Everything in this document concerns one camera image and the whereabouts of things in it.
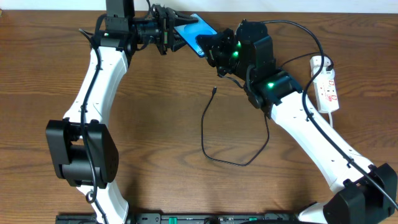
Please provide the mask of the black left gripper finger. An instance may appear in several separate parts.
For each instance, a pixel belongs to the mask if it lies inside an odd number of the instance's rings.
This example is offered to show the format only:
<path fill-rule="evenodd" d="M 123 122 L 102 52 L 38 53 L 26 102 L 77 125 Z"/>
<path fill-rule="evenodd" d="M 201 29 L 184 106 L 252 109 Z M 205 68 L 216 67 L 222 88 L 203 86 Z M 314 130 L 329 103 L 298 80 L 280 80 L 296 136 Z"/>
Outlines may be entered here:
<path fill-rule="evenodd" d="M 186 41 L 178 33 L 170 32 L 167 34 L 167 45 L 171 51 L 176 52 L 186 44 Z"/>
<path fill-rule="evenodd" d="M 174 27 L 194 24 L 198 22 L 198 18 L 189 16 L 174 9 L 170 9 L 170 19 Z"/>

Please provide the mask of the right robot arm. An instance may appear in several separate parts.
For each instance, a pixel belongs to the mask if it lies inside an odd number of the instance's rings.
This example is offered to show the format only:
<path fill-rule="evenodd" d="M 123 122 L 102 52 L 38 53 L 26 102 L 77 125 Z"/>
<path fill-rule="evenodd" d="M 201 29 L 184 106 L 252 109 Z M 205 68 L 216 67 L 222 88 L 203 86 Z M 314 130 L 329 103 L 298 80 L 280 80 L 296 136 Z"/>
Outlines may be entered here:
<path fill-rule="evenodd" d="M 311 204 L 291 223 L 379 223 L 394 214 L 396 172 L 356 152 L 313 108 L 307 87 L 276 65 L 267 22 L 242 21 L 236 30 L 196 40 L 219 75 L 244 81 L 251 104 L 298 142 L 333 192 L 329 201 Z"/>

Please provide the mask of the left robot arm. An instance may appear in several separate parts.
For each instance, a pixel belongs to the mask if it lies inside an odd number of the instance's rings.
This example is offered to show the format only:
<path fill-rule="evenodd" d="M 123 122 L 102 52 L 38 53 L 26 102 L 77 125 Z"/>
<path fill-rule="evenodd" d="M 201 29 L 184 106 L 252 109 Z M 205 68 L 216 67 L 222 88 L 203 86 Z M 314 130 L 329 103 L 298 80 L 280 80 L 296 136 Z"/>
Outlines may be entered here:
<path fill-rule="evenodd" d="M 197 24 L 193 16 L 150 4 L 136 17 L 134 3 L 107 1 L 97 18 L 90 45 L 90 64 L 80 91 L 61 120 L 45 130 L 55 174 L 76 187 L 95 211 L 95 223 L 126 223 L 129 204 L 116 182 L 119 153 L 108 123 L 118 86 L 132 56 L 154 44 L 160 54 L 185 45 L 176 27 Z"/>

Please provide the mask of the blue Galaxy smartphone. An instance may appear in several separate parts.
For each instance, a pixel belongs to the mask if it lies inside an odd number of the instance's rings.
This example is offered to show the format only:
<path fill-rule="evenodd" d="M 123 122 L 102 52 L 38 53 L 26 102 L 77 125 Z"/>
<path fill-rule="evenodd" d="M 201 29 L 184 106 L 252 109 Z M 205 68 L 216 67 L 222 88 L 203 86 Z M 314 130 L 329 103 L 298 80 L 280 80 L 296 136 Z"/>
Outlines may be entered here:
<path fill-rule="evenodd" d="M 198 22 L 177 26 L 175 27 L 175 31 L 200 58 L 203 58 L 205 53 L 197 43 L 196 37 L 198 35 L 214 35 L 217 34 L 217 31 L 215 31 L 214 28 L 205 22 L 198 14 L 192 14 L 192 17 L 197 18 Z"/>

